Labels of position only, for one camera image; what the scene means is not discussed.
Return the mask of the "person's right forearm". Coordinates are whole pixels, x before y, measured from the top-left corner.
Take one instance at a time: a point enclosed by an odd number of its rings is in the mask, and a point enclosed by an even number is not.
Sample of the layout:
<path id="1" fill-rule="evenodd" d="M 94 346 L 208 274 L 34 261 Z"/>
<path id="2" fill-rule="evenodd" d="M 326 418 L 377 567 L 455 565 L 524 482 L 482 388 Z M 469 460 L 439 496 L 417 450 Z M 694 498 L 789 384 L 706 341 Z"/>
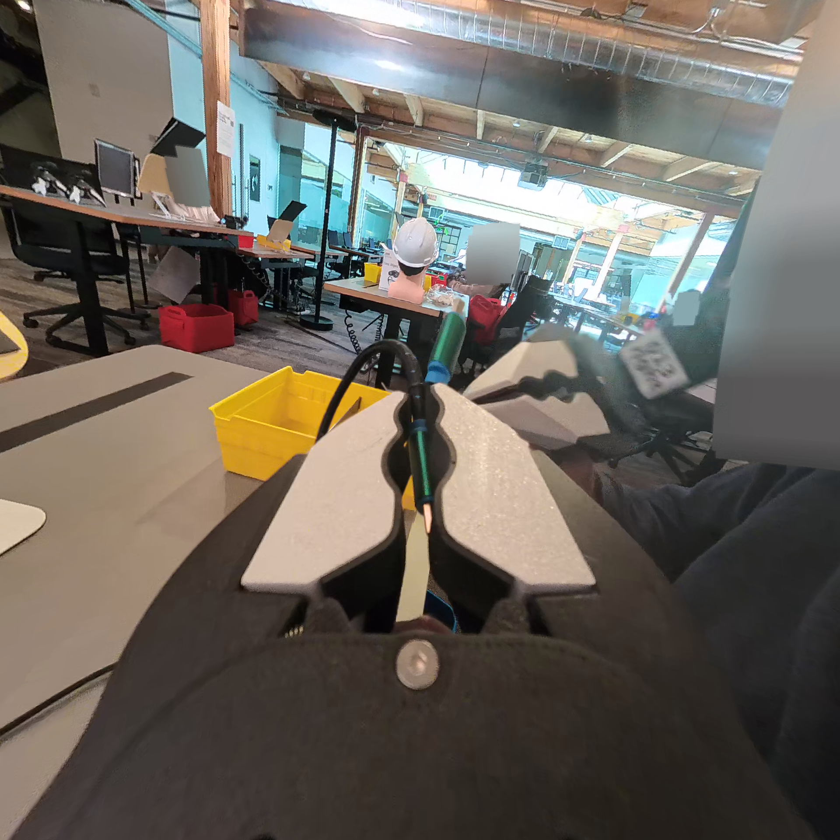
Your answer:
<path id="1" fill-rule="evenodd" d="M 639 489 L 604 476 L 578 448 L 553 456 L 564 473 L 594 499 L 656 562 L 670 580 L 679 577 L 715 543 L 730 523 L 724 508 L 738 499 L 743 478 L 738 466 L 686 488 L 666 485 Z"/>

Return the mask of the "long wooden work desk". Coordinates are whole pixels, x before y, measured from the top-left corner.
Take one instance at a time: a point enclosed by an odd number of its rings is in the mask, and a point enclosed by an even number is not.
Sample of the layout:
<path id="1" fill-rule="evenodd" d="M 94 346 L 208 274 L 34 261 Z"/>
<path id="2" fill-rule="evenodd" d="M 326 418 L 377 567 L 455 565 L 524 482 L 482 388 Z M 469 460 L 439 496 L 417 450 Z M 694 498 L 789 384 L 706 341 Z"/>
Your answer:
<path id="1" fill-rule="evenodd" d="M 137 228 L 146 244 L 193 248 L 199 257 L 199 285 L 203 305 L 218 304 L 228 311 L 228 255 L 242 256 L 241 230 L 233 230 L 218 222 L 200 222 L 190 217 L 166 215 L 162 210 L 147 211 L 124 205 L 101 205 L 95 201 L 74 203 L 58 195 L 39 193 L 10 185 L 2 185 L 2 209 L 23 209 L 24 214 L 45 225 L 48 230 L 62 232 L 67 247 L 59 254 L 67 255 L 66 266 L 59 270 L 73 280 L 78 303 L 64 308 L 32 311 L 24 315 L 24 326 L 35 329 L 37 319 L 59 314 L 61 319 L 45 331 L 45 341 L 52 347 L 101 358 L 109 354 L 106 327 L 117 332 L 124 328 L 113 320 L 143 321 L 138 313 L 105 309 L 98 293 L 103 273 L 94 264 L 95 248 L 90 242 L 93 222 Z"/>

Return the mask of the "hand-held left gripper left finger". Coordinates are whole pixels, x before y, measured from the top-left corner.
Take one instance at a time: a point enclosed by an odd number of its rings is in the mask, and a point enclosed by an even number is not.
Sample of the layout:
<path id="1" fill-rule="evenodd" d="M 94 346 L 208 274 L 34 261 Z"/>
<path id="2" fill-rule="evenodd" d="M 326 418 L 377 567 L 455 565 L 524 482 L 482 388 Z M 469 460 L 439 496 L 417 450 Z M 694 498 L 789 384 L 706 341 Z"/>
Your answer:
<path id="1" fill-rule="evenodd" d="M 394 392 L 311 448 L 241 577 L 247 592 L 332 598 L 349 617 L 384 605 L 396 612 L 406 410 L 407 396 Z"/>

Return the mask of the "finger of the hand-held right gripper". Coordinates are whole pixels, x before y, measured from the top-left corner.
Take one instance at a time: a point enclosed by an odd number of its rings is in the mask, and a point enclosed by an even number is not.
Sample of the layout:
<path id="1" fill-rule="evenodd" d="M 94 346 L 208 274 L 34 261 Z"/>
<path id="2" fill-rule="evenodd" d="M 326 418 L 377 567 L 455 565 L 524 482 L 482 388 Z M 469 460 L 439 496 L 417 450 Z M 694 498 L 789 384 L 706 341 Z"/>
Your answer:
<path id="1" fill-rule="evenodd" d="M 482 393 L 482 406 L 527 443 L 546 450 L 612 433 L 602 409 L 586 394 L 565 401 L 552 393 L 494 391 Z"/>
<path id="2" fill-rule="evenodd" d="M 564 340 L 520 342 L 484 370 L 464 391 L 474 404 L 512 403 L 517 399 L 566 404 L 581 400 L 579 363 Z"/>

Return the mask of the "red storage bin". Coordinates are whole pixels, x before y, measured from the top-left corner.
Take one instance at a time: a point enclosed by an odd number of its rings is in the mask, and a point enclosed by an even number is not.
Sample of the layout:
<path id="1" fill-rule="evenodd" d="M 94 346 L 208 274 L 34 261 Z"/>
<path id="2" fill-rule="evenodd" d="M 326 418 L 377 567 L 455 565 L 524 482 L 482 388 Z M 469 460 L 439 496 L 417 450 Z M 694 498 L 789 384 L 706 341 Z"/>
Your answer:
<path id="1" fill-rule="evenodd" d="M 202 354 L 235 344 L 234 314 L 217 304 L 184 303 L 157 312 L 164 347 Z"/>

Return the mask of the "person's black top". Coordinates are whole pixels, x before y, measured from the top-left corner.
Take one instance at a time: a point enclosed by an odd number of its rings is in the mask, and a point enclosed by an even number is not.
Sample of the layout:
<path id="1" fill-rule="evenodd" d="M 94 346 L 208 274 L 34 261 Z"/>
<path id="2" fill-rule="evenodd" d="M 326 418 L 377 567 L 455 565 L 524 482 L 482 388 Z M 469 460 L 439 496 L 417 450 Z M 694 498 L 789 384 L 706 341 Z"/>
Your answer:
<path id="1" fill-rule="evenodd" d="M 839 473 L 742 466 L 721 538 L 670 582 L 777 784 L 838 838 Z"/>

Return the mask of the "black mesh office chair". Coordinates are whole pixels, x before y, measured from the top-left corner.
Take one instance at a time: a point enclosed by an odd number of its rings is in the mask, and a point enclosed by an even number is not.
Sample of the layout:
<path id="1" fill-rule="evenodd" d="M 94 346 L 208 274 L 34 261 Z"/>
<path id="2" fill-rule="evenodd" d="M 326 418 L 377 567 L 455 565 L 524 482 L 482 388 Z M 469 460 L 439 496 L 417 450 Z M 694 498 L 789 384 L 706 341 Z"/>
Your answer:
<path id="1" fill-rule="evenodd" d="M 469 376 L 476 377 L 522 341 L 526 326 L 549 301 L 549 289 L 546 279 L 531 275 L 506 303 L 499 298 L 472 297 L 458 357 L 461 369 L 470 362 Z"/>
<path id="2" fill-rule="evenodd" d="M 727 461 L 719 458 L 713 443 L 703 449 L 695 436 L 708 434 L 713 428 L 714 402 L 692 392 L 663 397 L 645 409 L 645 430 L 640 445 L 607 461 L 611 468 L 636 455 L 651 459 L 660 457 L 683 487 L 721 472 Z"/>

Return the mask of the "black stand pole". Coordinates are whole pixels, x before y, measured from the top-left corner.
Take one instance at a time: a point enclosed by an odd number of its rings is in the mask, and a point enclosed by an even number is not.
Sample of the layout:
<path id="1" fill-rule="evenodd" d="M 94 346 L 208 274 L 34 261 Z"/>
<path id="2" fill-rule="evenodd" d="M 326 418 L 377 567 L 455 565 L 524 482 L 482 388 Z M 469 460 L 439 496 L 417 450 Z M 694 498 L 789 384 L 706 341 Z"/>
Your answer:
<path id="1" fill-rule="evenodd" d="M 302 313 L 299 316 L 299 323 L 304 329 L 313 332 L 325 333 L 333 329 L 333 321 L 322 315 L 322 293 L 324 287 L 324 272 L 327 265 L 327 249 L 329 244 L 329 215 L 332 204 L 335 155 L 339 131 L 349 132 L 355 129 L 356 122 L 354 119 L 349 119 L 347 114 L 329 108 L 315 108 L 311 111 L 311 115 L 317 123 L 320 123 L 321 126 L 330 130 L 330 147 L 324 181 L 322 236 L 313 290 L 313 311 Z"/>

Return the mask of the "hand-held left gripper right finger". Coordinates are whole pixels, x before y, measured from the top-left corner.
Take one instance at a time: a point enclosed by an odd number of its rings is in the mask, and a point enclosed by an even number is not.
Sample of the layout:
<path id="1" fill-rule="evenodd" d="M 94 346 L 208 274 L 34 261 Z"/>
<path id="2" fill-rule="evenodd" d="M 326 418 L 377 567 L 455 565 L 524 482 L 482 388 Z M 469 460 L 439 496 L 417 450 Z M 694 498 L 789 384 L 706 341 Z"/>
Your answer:
<path id="1" fill-rule="evenodd" d="M 447 385 L 432 385 L 431 415 L 431 568 L 456 614 L 594 594 L 594 572 L 530 446 Z"/>

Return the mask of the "mannequin head white helmet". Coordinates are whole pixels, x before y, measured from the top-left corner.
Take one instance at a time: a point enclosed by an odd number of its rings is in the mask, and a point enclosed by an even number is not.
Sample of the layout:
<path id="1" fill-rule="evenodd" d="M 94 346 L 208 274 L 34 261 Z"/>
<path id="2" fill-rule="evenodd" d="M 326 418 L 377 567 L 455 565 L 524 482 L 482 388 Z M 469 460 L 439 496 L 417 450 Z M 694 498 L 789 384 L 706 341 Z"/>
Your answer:
<path id="1" fill-rule="evenodd" d="M 415 217 L 397 231 L 393 244 L 398 271 L 388 287 L 388 298 L 420 305 L 427 268 L 438 256 L 436 230 L 425 217 Z"/>

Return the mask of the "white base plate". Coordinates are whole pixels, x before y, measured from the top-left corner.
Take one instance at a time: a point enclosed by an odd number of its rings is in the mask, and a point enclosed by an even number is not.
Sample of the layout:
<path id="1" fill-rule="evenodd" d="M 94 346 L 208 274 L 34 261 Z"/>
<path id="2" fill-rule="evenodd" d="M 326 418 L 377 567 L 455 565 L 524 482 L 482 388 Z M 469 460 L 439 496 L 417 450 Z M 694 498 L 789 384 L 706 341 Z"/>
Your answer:
<path id="1" fill-rule="evenodd" d="M 23 502 L 1 499 L 1 555 L 23 543 L 47 521 L 46 512 Z"/>

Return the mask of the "yellow plastic bin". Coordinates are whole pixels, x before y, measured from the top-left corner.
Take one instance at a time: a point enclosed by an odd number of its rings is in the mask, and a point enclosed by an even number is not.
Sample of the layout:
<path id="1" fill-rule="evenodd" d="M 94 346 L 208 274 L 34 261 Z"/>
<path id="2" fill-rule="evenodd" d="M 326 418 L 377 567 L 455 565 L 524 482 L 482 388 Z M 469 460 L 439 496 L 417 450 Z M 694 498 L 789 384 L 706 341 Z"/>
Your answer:
<path id="1" fill-rule="evenodd" d="M 211 406 L 224 467 L 258 480 L 272 477 L 292 457 L 305 455 L 314 444 L 322 416 L 340 380 L 312 371 L 296 373 L 287 366 Z M 364 411 L 391 393 L 353 383 L 331 426 Z M 319 491 L 319 519 L 338 523 L 340 515 L 362 516 L 377 508 L 368 490 L 348 489 L 351 478 L 341 467 L 328 467 L 329 489 Z M 351 503 L 361 507 L 352 513 Z"/>

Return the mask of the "wooden top office desk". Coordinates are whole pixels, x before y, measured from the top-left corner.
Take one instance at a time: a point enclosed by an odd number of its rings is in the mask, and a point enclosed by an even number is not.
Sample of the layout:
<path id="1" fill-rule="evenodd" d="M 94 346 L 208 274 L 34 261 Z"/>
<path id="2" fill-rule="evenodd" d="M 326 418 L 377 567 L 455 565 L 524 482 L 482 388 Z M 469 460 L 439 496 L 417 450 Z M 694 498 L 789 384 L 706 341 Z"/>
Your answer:
<path id="1" fill-rule="evenodd" d="M 381 314 L 384 317 L 384 339 L 400 339 L 401 326 L 403 321 L 407 321 L 406 346 L 414 352 L 424 370 L 445 314 L 454 311 L 466 318 L 469 305 L 468 298 L 458 294 L 455 294 L 453 307 L 442 307 L 428 301 L 412 303 L 392 299 L 378 287 L 365 287 L 361 278 L 325 282 L 323 292 L 339 295 L 339 309 L 343 311 Z"/>

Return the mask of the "black computer monitor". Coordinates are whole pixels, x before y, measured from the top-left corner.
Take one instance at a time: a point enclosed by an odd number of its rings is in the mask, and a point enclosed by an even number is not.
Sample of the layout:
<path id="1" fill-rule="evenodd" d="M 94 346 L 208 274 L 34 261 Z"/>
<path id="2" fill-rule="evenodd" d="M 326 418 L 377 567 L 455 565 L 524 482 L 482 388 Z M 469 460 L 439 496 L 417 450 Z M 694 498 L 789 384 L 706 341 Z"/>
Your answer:
<path id="1" fill-rule="evenodd" d="M 131 151 L 114 143 L 95 139 L 94 162 L 101 189 L 114 196 L 117 203 L 125 198 L 133 203 L 139 192 L 140 161 Z"/>

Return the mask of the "black swivel desk chair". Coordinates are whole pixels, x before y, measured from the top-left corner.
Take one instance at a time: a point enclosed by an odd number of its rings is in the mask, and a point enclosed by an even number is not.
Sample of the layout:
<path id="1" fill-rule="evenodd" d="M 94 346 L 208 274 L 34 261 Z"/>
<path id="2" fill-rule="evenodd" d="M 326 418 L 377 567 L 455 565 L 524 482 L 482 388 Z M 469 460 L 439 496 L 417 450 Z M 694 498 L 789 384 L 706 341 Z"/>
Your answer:
<path id="1" fill-rule="evenodd" d="M 77 290 L 76 303 L 26 312 L 27 329 L 37 328 L 39 318 L 59 316 L 45 330 L 47 344 L 94 358 L 109 354 L 106 329 L 121 335 L 128 346 L 136 340 L 123 322 L 150 329 L 150 315 L 134 309 L 128 250 L 118 250 L 111 223 L 11 196 L 2 197 L 2 214 L 15 257 L 27 266 L 67 276 Z M 106 279 L 124 281 L 128 310 L 102 306 L 98 284 Z"/>

